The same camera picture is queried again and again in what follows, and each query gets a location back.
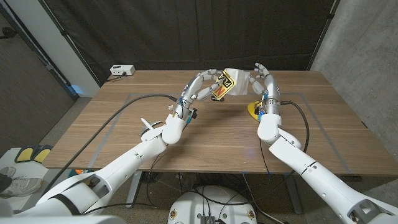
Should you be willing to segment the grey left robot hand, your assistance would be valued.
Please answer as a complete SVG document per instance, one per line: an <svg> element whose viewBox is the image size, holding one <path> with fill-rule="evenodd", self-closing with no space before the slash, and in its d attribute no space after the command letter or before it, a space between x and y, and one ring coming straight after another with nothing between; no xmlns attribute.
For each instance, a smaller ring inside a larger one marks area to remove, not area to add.
<svg viewBox="0 0 398 224"><path fill-rule="evenodd" d="M179 105L184 108L189 108L194 100L203 101L208 98L212 91L216 90L221 85L223 79L218 81L220 75L221 71L216 69L199 72L183 89L181 97L178 100ZM202 84L208 80L214 80L215 82L211 86L200 90Z"/></svg>

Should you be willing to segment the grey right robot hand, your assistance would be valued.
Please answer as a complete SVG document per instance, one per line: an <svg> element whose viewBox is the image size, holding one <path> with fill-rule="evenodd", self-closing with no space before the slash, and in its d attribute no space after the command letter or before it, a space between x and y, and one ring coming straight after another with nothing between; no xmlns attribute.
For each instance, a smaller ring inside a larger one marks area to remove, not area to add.
<svg viewBox="0 0 398 224"><path fill-rule="evenodd" d="M280 91L277 85L275 78L271 75L268 69L262 64L256 62L254 71L259 75L257 78L261 78L264 81L264 85L262 86L255 78L251 75L249 76L249 82L252 85L252 88L257 95L263 95L267 93L268 98L273 98L277 101L280 100Z"/></svg>

